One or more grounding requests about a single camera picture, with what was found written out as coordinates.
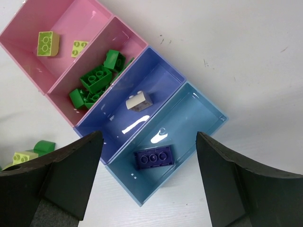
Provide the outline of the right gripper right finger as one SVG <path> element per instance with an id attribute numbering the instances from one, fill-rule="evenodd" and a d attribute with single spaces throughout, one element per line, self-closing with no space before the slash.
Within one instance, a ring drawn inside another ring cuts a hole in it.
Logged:
<path id="1" fill-rule="evenodd" d="M 214 227 L 302 226 L 302 175 L 259 163 L 203 132 L 196 151 Z"/>

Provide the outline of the dark blue lego plate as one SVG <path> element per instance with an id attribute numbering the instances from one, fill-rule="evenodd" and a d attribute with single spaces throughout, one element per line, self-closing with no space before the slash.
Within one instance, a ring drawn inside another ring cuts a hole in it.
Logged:
<path id="1" fill-rule="evenodd" d="M 170 145 L 139 150 L 134 152 L 134 157 L 139 170 L 174 164 Z"/>

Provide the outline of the green narrow lego brick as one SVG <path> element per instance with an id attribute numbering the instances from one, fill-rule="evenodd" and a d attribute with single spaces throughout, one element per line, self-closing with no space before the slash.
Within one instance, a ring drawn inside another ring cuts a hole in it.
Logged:
<path id="1" fill-rule="evenodd" d="M 92 69 L 82 77 L 82 85 L 91 93 L 96 93 L 106 87 L 112 79 L 112 71 L 103 65 Z"/>

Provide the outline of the green and yellow lego stack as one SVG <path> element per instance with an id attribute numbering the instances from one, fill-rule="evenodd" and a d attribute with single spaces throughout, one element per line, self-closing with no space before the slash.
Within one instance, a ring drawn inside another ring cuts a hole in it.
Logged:
<path id="1" fill-rule="evenodd" d="M 25 150 L 21 152 L 15 152 L 12 162 L 8 164 L 3 170 L 6 170 L 7 168 L 21 164 L 27 161 L 30 161 L 32 159 L 35 159 L 37 157 L 46 155 L 48 153 L 51 153 L 55 150 L 56 143 L 47 141 L 47 140 L 41 140 L 37 142 L 33 149 L 31 150 Z"/>

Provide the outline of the small green lego piece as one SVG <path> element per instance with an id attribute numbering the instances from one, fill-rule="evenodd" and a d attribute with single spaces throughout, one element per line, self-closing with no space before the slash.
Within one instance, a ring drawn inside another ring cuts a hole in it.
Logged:
<path id="1" fill-rule="evenodd" d="M 75 109 L 82 109 L 85 106 L 87 95 L 87 91 L 81 88 L 77 88 L 69 93 L 69 97 Z"/>

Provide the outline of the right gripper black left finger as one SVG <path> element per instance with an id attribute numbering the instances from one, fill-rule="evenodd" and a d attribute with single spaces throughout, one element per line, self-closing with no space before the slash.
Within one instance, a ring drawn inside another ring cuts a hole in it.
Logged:
<path id="1" fill-rule="evenodd" d="M 1 171 L 1 226 L 78 226 L 84 219 L 103 142 L 102 133 L 95 131 Z"/>

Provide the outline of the green lego from stack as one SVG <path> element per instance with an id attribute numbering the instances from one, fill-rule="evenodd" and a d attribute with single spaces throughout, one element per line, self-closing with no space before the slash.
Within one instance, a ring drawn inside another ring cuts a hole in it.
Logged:
<path id="1" fill-rule="evenodd" d="M 125 60 L 126 57 L 119 51 L 111 49 L 107 52 L 103 65 L 114 72 L 121 72 L 124 68 Z"/>

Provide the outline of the green yellow blue lego stack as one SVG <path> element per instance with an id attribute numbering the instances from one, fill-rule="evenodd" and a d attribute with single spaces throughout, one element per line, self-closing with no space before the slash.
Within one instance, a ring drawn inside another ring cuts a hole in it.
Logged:
<path id="1" fill-rule="evenodd" d="M 39 32 L 37 56 L 54 57 L 59 52 L 60 35 L 54 31 Z"/>

